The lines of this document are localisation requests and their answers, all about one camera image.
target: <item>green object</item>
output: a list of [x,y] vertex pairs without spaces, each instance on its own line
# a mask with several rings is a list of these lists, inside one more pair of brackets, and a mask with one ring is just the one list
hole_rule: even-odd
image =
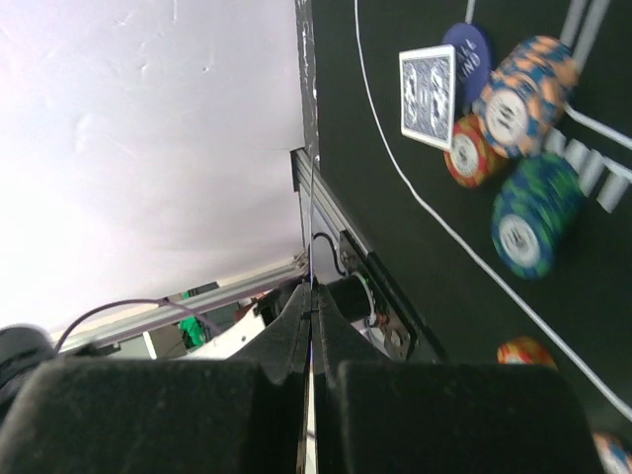
[[516,275],[541,278],[551,270],[583,197],[566,160],[545,153],[522,161],[497,196],[492,217],[494,246]]
[[[189,299],[189,292],[183,293],[185,299]],[[203,346],[206,343],[206,337],[204,336],[204,330],[199,325],[199,321],[195,317],[183,319],[178,327],[181,331],[184,331],[189,335],[191,341],[195,347]]]

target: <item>aluminum rail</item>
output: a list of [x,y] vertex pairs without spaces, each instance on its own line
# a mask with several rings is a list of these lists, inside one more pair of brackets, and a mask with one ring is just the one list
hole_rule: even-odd
[[[297,259],[288,265],[185,299],[180,301],[180,304],[204,313],[253,296],[261,291],[276,288],[285,281],[303,275],[305,275],[305,264]],[[150,309],[95,329],[83,331],[76,336],[71,335],[62,351],[72,351],[89,343],[98,347],[117,343],[138,336],[145,331],[176,323],[188,316],[187,313],[171,307]]]
[[[295,155],[296,159],[294,162],[298,184],[305,193],[309,194],[311,185],[311,159],[304,149],[296,150]],[[343,230],[348,230],[354,236],[355,241],[358,242],[364,254],[367,255],[370,252],[370,246],[359,232],[352,227],[350,221],[341,211],[338,202],[332,196],[329,188],[316,170],[314,170],[314,206],[325,221],[325,224],[329,227],[332,235],[338,235]]]

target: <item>orange poker chip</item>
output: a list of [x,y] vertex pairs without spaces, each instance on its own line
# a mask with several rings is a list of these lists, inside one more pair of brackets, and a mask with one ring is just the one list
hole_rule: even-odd
[[466,188],[476,188],[507,163],[483,139],[475,115],[454,125],[452,148],[443,152],[443,158],[450,175]]
[[496,356],[500,363],[537,363],[557,368],[551,354],[541,344],[528,337],[503,344]]
[[517,57],[515,59],[515,65],[525,71],[525,73],[520,74],[519,77],[522,80],[530,81],[534,88],[539,88],[540,93],[542,94],[542,97],[546,102],[559,105],[562,102],[562,92],[558,81],[556,81],[555,78],[544,76],[541,78],[541,81],[538,84],[535,84],[535,82],[528,75],[531,69],[535,69],[538,66],[546,66],[546,61],[542,60],[542,62],[540,63],[538,59],[541,60],[541,58],[537,58],[537,56],[528,58]]
[[525,53],[528,51],[534,51],[537,54],[543,55],[551,52],[556,47],[559,46],[559,42],[556,39],[549,37],[537,37],[539,39],[544,39],[544,41],[538,40],[534,41],[529,45],[526,45],[524,42],[519,43],[510,53],[509,57],[517,56],[521,53]]
[[[484,113],[479,127],[501,156],[527,155],[538,143],[545,128],[542,100],[530,83],[519,77],[497,73],[483,92]],[[512,110],[513,120],[508,126],[506,111]]]
[[559,83],[552,77],[543,77],[537,84],[525,74],[516,74],[514,78],[524,81],[537,91],[543,109],[542,112],[547,111],[539,121],[540,134],[543,136],[563,112],[564,102],[562,101],[562,90]]
[[580,79],[580,74],[577,69],[577,64],[572,57],[568,57],[562,62],[546,59],[546,54],[550,53],[554,49],[558,48],[561,43],[558,39],[550,37],[536,37],[537,42],[532,44],[530,50],[522,51],[526,56],[536,56],[540,60],[545,61],[554,71],[558,81],[562,86],[567,89],[571,89],[577,86]]

